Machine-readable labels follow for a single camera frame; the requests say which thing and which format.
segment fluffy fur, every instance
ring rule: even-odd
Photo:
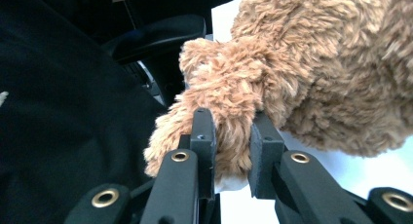
[[[257,110],[320,150],[376,156],[413,132],[413,0],[242,0],[228,43],[187,42],[190,89],[157,120],[156,176],[198,107],[217,130],[216,178],[245,176]]]

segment brown plush toy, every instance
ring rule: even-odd
[[[164,155],[208,108],[216,177],[245,177],[255,112],[320,150],[373,157],[413,133],[413,0],[242,0],[227,43],[185,43],[190,88],[157,120],[144,155]]]

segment black chair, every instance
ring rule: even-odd
[[[142,81],[165,106],[185,89],[179,71],[180,48],[185,41],[206,36],[206,24],[195,15],[163,19],[117,36],[101,45],[125,70]]]

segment chair armrest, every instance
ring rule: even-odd
[[[104,43],[101,48],[120,64],[126,64],[169,52],[185,41],[205,36],[204,19],[184,15],[145,25]]]

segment white surface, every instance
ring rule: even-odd
[[[236,0],[212,9],[215,41],[231,40],[230,28],[239,4],[240,0]],[[363,198],[367,198],[368,192],[375,187],[394,187],[413,194],[413,136],[401,149],[372,159],[308,148],[285,132],[282,132],[282,137],[288,149],[305,151],[317,157],[343,188]],[[222,223],[279,223],[274,204],[274,201],[252,199],[248,186],[237,192],[222,192]]]

